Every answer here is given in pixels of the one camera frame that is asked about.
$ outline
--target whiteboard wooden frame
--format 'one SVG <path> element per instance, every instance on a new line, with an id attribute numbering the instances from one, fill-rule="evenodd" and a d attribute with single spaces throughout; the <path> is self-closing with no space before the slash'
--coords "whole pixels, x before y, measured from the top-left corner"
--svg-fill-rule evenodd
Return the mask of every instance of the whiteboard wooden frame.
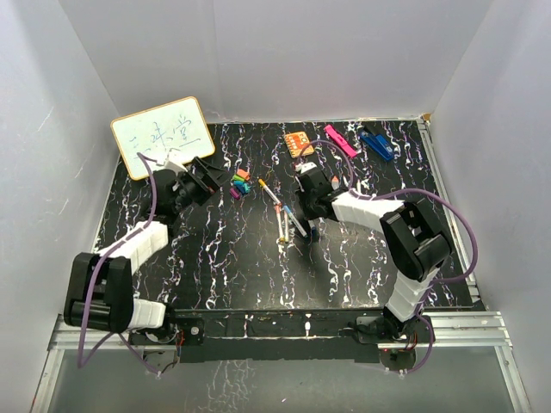
<path id="1" fill-rule="evenodd" d="M 200 157 L 210 157 L 211 155 L 214 154 L 214 152 L 216 151 L 216 147 L 214 145 L 214 141 L 213 141 L 213 137 L 211 136 L 210 134 L 210 131 L 208 130 L 208 126 L 207 126 L 207 122 L 205 121 L 205 117 L 203 116 L 203 112 L 201 111 L 201 106 L 199 106 L 199 101 L 197 101 L 197 99 L 194 97 L 194 96 L 188 96 L 188 97 L 184 97 L 183 99 L 178 99 L 177 101 L 173 101 L 173 102 L 168 102 L 168 103 L 165 103 L 163 105 L 159 105 L 159 106 L 156 106 L 154 108 L 149 108 L 149 109 L 146 109 L 146 110 L 142 110 L 140 112 L 136 112 L 135 114 L 128 114 L 126 116 L 121 116 L 120 118 L 117 118 L 117 119 L 114 119 L 111 121 L 111 132 L 113 133 L 113 136 L 115 137 L 115 142 L 117 143 L 117 146 L 119 148 L 119 152 L 121 153 L 121 156 L 122 156 L 122 160 L 124 161 L 124 164 L 125 166 L 127 167 L 127 172 L 128 174 L 130 175 L 130 178 L 134 181 L 139 181 L 141 179 L 144 179 L 144 178 L 147 178 L 147 174 L 143 175 L 143 176 L 134 176 L 133 173 L 132 173 L 132 170 L 130 168 L 130 163 L 128 162 L 126 156 L 125 156 L 125 152 L 123 151 L 122 149 L 122 146 L 121 146 L 121 142 L 119 142 L 119 139 L 117 138 L 117 134 L 115 132 L 115 127 L 114 127 L 114 124 L 118 121 L 121 121 L 121 120 L 124 120 L 124 119 L 128 119 L 128 118 L 131 118 L 133 116 L 137 116 L 137 115 L 140 115 L 140 114 L 145 114 L 147 112 L 151 112 L 153 110 L 157 110 L 157 109 L 160 109 L 160 108 L 164 108 L 166 106 L 170 106 L 170 105 L 173 105 L 175 103 L 179 103 L 179 102 L 184 102 L 184 101 L 187 101 L 189 99 L 193 99 L 197 105 L 197 107 L 199 108 L 199 114 L 201 115 L 201 119 L 202 119 L 202 123 L 205 127 L 205 130 L 207 131 L 207 135 L 210 139 L 210 142 L 211 142 L 211 145 L 213 147 L 213 150 L 207 154 L 202 154 Z"/>

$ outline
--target orange box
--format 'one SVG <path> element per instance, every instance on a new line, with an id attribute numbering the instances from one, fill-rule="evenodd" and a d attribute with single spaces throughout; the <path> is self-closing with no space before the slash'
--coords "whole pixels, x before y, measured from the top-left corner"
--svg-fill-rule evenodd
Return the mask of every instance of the orange box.
<path id="1" fill-rule="evenodd" d="M 249 172 L 247 172 L 246 170 L 238 170 L 235 175 L 241 176 L 246 181 L 249 181 L 251 179 L 251 175 L 249 175 Z"/>
<path id="2" fill-rule="evenodd" d="M 299 157 L 300 151 L 302 151 L 310 143 L 306 132 L 290 133 L 285 135 L 285 143 L 291 153 L 291 157 Z M 303 155 L 312 155 L 313 147 L 309 146 L 303 153 Z"/>

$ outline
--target white panel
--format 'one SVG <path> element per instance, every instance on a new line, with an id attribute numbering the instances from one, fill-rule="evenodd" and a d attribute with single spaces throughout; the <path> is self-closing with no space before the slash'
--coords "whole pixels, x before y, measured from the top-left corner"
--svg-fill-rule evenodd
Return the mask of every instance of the white panel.
<path id="1" fill-rule="evenodd" d="M 480 241 L 483 300 L 503 312 L 534 410 L 549 411 L 551 3 L 499 0 L 434 114 L 440 166 Z"/>
<path id="2" fill-rule="evenodd" d="M 57 1 L 0 0 L 0 406 L 28 411 L 65 299 L 90 250 L 117 116 Z"/>
<path id="3" fill-rule="evenodd" d="M 214 153 L 213 139 L 193 96 L 116 119 L 111 129 L 128 174 L 135 180 L 147 177 L 140 152 L 157 163 L 159 155 L 167 157 L 174 151 L 179 151 L 182 163 Z"/>
<path id="4" fill-rule="evenodd" d="M 493 348 L 433 348 L 405 380 L 353 360 L 247 360 L 179 364 L 154 381 L 128 352 L 99 351 L 84 370 L 75 353 L 53 413 L 512 412 Z"/>
<path id="5" fill-rule="evenodd" d="M 222 114 L 211 0 L 59 0 L 121 115 L 195 96 Z"/>
<path id="6" fill-rule="evenodd" d="M 122 114 L 207 121 L 431 112 L 491 0 L 60 0 Z"/>
<path id="7" fill-rule="evenodd" d="M 215 1 L 225 114 L 304 120 L 432 112 L 489 3 Z"/>

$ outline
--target floor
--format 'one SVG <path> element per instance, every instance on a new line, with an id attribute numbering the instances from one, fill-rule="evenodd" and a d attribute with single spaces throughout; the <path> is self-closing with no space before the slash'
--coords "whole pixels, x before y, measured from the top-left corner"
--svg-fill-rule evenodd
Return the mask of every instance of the floor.
<path id="1" fill-rule="evenodd" d="M 359 122 L 332 122 L 359 152 L 353 159 L 362 191 L 384 194 L 398 188 L 436 191 L 435 177 L 415 120 L 371 122 L 387 136 L 395 159 L 389 163 L 366 148 L 355 134 Z M 263 178 L 291 209 L 297 207 L 292 158 L 286 133 L 304 131 L 310 140 L 325 139 L 326 122 L 210 125 L 216 145 L 208 159 L 228 171 L 249 170 L 252 191 L 241 200 L 229 194 L 229 183 L 205 206 L 183 213 L 183 226 L 171 245 L 157 253 L 135 275 L 141 298 L 177 309 L 342 309 L 382 307 L 393 290 L 396 268 L 377 233 L 357 225 L 320 220 L 319 243 L 292 237 L 276 244 L 276 215 L 270 199 L 256 184 Z M 308 160 L 328 176 L 347 179 L 338 154 L 324 149 Z M 114 242 L 141 219 L 140 203 L 150 196 L 147 180 L 135 182 L 119 162 L 96 247 Z M 445 222 L 440 206 L 433 206 Z M 442 275 L 461 272 L 454 252 Z M 428 306 L 470 307 L 466 284 L 438 285 Z"/>
<path id="2" fill-rule="evenodd" d="M 65 352 L 50 413 L 513 411 L 492 347 L 435 348 L 405 379 L 346 360 L 211 361 L 155 379 L 126 351 L 100 351 L 83 370 L 75 353 Z"/>

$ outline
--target white wall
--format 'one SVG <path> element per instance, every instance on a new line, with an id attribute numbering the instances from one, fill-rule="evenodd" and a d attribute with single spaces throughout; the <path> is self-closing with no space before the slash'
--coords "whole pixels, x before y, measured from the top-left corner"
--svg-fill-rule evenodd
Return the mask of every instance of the white wall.
<path id="1" fill-rule="evenodd" d="M 117 112 L 57 1 L 0 0 L 0 39 L 0 410 L 19 412 L 92 245 Z"/>
<path id="2" fill-rule="evenodd" d="M 209 121 L 432 112 L 491 0 L 60 0 L 121 114 Z"/>
<path id="3" fill-rule="evenodd" d="M 551 406 L 551 3 L 496 0 L 434 113 L 437 156 L 480 240 L 536 411 Z"/>

